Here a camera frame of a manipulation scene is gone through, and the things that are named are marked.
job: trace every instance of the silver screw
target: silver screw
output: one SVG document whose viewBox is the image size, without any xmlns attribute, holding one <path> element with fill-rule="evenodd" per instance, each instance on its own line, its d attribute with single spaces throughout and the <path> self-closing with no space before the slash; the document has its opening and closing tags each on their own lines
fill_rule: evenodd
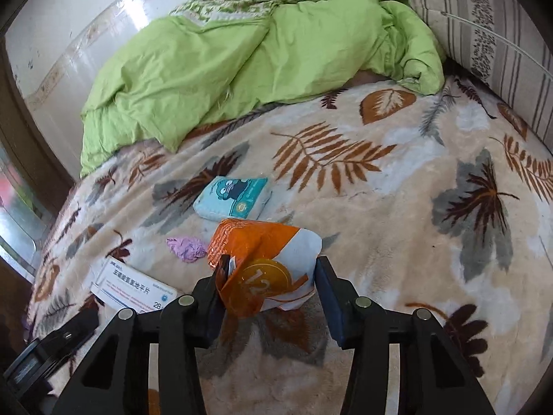
<svg viewBox="0 0 553 415">
<path fill-rule="evenodd" d="M 421 320 L 430 320 L 432 318 L 432 314 L 430 313 L 430 310 L 428 310 L 428 309 L 417 309 L 416 315 Z"/>
<path fill-rule="evenodd" d="M 358 296 L 355 300 L 355 304 L 357 304 L 359 307 L 369 307 L 372 304 L 372 301 L 366 296 Z"/>
<path fill-rule="evenodd" d="M 181 306 L 189 306 L 194 302 L 194 297 L 192 295 L 183 295 L 179 298 L 179 304 Z"/>
<path fill-rule="evenodd" d="M 132 309 L 122 309 L 119 311 L 119 314 L 118 314 L 118 317 L 121 319 L 121 320 L 128 320 L 129 318 L 131 318 L 133 316 L 133 310 Z"/>
</svg>

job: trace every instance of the striped cushion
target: striped cushion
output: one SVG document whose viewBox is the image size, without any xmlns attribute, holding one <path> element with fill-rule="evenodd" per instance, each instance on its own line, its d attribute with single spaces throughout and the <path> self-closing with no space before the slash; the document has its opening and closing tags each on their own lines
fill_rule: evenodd
<svg viewBox="0 0 553 415">
<path fill-rule="evenodd" d="M 410 0 L 451 58 L 485 82 L 553 150 L 553 60 L 517 0 Z"/>
</svg>

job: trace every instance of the green comforter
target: green comforter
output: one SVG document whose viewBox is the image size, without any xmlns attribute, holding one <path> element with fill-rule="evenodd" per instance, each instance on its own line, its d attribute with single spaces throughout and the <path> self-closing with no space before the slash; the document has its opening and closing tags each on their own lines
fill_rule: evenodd
<svg viewBox="0 0 553 415">
<path fill-rule="evenodd" d="M 406 5 L 381 0 L 191 0 L 110 58 L 82 110 L 81 175 L 156 138 L 341 87 L 372 70 L 422 94 L 443 85 L 441 49 Z"/>
</svg>

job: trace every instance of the orange package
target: orange package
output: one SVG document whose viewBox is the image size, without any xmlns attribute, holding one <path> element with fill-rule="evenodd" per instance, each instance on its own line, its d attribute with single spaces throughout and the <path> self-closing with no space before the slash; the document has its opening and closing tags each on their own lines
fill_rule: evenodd
<svg viewBox="0 0 553 415">
<path fill-rule="evenodd" d="M 313 272 L 321 252 L 313 231 L 280 223 L 223 220 L 207 249 L 215 267 L 221 255 L 231 257 L 228 279 L 217 281 L 227 310 L 240 318 L 280 307 L 297 309 L 315 292 Z"/>
</svg>

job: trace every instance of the beige fleece blanket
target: beige fleece blanket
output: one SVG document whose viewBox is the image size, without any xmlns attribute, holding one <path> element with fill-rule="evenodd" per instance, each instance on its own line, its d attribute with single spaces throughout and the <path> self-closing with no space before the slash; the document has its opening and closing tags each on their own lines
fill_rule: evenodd
<svg viewBox="0 0 553 415">
<path fill-rule="evenodd" d="M 261 220 L 317 232 L 340 277 L 386 309 L 429 308 L 498 414 L 515 413 L 551 361 L 551 155 L 500 99 L 449 77 L 438 95 L 391 81 L 205 128 L 175 155 L 126 147 L 78 184 L 45 248 L 29 308 L 44 337 L 82 307 L 90 266 L 111 255 L 182 292 L 211 274 L 168 237 L 208 242 L 194 199 L 217 175 L 271 176 Z M 90 347 L 52 379 L 59 393 Z M 328 335 L 315 295 L 300 309 L 227 318 L 198 350 L 208 413 L 336 414 L 351 351 Z M 392 359 L 388 412 L 397 405 Z"/>
</svg>

